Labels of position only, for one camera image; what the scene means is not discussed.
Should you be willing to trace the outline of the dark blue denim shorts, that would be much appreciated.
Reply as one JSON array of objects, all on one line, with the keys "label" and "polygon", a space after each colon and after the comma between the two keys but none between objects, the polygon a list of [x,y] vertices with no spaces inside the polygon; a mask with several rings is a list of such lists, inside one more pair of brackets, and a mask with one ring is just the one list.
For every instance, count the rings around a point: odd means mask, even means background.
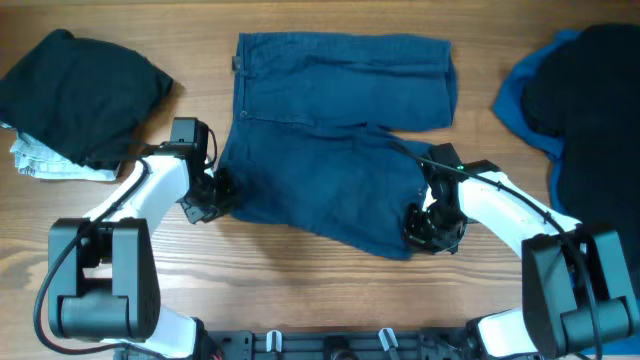
[{"label": "dark blue denim shorts", "polygon": [[408,34],[243,33],[233,121],[219,165],[241,221],[289,225],[393,260],[412,252],[408,208],[426,181],[424,142],[452,125],[452,45]]}]

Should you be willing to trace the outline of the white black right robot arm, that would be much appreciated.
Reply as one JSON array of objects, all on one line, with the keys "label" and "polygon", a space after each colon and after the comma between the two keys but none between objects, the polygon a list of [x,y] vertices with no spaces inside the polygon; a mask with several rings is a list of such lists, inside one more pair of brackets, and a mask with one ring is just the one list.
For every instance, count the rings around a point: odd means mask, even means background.
[{"label": "white black right robot arm", "polygon": [[461,163],[449,144],[411,153],[426,187],[403,237],[431,254],[455,253],[471,222],[521,261],[521,306],[470,321],[468,359],[600,359],[604,345],[639,333],[639,307],[618,233],[560,214],[488,160]]}]

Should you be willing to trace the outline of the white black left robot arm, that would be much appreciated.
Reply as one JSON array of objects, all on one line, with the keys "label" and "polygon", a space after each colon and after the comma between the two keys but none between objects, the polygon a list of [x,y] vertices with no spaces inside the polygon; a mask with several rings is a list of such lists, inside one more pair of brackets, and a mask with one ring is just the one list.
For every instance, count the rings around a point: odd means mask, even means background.
[{"label": "white black left robot arm", "polygon": [[169,140],[148,147],[107,200],[80,218],[52,225],[48,272],[33,311],[43,345],[70,354],[54,343],[56,337],[88,342],[86,354],[115,350],[122,357],[222,358],[201,320],[162,305],[151,245],[174,204],[192,224],[231,210],[233,180],[207,157],[207,147],[215,142],[205,123],[175,119]]}]

